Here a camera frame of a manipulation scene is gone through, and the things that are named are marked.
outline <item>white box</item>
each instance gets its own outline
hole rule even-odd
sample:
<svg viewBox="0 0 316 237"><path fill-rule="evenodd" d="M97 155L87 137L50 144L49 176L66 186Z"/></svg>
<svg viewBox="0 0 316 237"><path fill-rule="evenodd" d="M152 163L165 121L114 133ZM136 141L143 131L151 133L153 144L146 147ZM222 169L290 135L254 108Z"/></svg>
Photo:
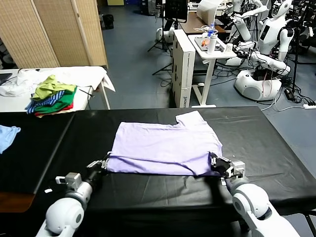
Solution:
<svg viewBox="0 0 316 237"><path fill-rule="evenodd" d="M183 30L175 30L173 38L171 88L177 108L188 108L196 50Z"/></svg>

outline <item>table leg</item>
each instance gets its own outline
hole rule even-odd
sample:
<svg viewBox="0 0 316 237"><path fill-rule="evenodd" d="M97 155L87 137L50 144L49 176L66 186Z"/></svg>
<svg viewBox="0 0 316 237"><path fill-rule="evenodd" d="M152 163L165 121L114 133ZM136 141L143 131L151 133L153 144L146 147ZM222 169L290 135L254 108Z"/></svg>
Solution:
<svg viewBox="0 0 316 237"><path fill-rule="evenodd" d="M200 104L200 106L192 106L192 107L212 107L212 108L216 107L215 105L206 105L206 99L207 99L207 96L208 96L209 88L211 86L211 81L212 81L215 61L216 61L216 59L210 59L209 60L209 64L208 64L208 68L207 68L207 73L206 73L206 77L205 77L205 83L204 83L202 95L201 95L197 85L193 85L192 86L193 91L195 92L195 94L197 96L197 100L198 100L198 102Z"/></svg>
<svg viewBox="0 0 316 237"><path fill-rule="evenodd" d="M109 103L109 99L108 99L108 97L107 97L107 94L105 93L105 88L104 88L103 80L101 81L101 83L99 84L99 86L102 88L102 93L103 93L103 98L104 98L103 102L105 101L108 110L110 110L110 103Z"/></svg>

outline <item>t-shirt sleeve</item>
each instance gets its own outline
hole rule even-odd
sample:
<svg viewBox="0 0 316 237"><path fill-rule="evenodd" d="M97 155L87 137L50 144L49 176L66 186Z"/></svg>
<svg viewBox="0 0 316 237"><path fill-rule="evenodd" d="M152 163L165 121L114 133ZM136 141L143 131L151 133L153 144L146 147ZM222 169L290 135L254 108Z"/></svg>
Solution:
<svg viewBox="0 0 316 237"><path fill-rule="evenodd" d="M187 128L206 123L198 111L178 115L176 121Z"/></svg>

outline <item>white table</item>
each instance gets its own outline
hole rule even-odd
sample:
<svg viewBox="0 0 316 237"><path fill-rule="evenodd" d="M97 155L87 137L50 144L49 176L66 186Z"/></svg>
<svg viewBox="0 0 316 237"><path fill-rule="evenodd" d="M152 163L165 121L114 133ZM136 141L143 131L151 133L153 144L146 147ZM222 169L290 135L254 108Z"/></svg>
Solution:
<svg viewBox="0 0 316 237"><path fill-rule="evenodd" d="M12 73L12 77L16 77L18 73L18 69L10 69L10 70L0 70L0 74ZM103 93L103 101L108 109L110 109L110 104L108 97L105 93L103 81L99 84L100 92ZM78 87L74 96L74 111L84 110L88 104L90 99L90 95L92 94L93 89L91 87ZM26 106L31 101L31 95L26 94L21 97L5 97L0 95L0 112L25 112Z"/></svg>
<svg viewBox="0 0 316 237"><path fill-rule="evenodd" d="M212 54L207 54L207 52L202 51L199 48L199 46L197 45L197 43L195 42L195 38L202 37L202 35L189 35L188 37L189 37L189 40L191 41L191 43L193 44L194 48L196 49L196 51L200 55L200 57L205 60L204 63L207 63L207 62L209 63L208 68L207 68L207 73L206 73L206 77L205 77L205 83L204 83L202 94L200 93L200 91L198 89L199 88L198 85L192 86L193 91L195 92L195 94L197 96L197 100L200 104L199 106L195 106L195 107L202 107L202 108L215 107L215 105L207 105L206 99L207 99L207 95L209 92L209 88L211 86L211 81L212 81L212 76L213 76L213 71L214 71L216 59L218 59L218 58L234 58L237 55L234 52L224 53L221 51L214 51ZM226 45L219 38L217 38L217 43L219 43L220 46L225 51Z"/></svg>

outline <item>power strip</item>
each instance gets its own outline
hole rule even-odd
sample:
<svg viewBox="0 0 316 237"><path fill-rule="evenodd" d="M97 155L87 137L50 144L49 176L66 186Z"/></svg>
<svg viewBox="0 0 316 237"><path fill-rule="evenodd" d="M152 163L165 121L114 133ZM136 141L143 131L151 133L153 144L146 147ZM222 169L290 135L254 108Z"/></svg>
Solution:
<svg viewBox="0 0 316 237"><path fill-rule="evenodd" d="M306 110L312 110L312 109L316 109L316 105L307 105L307 104L304 104L304 109Z"/></svg>

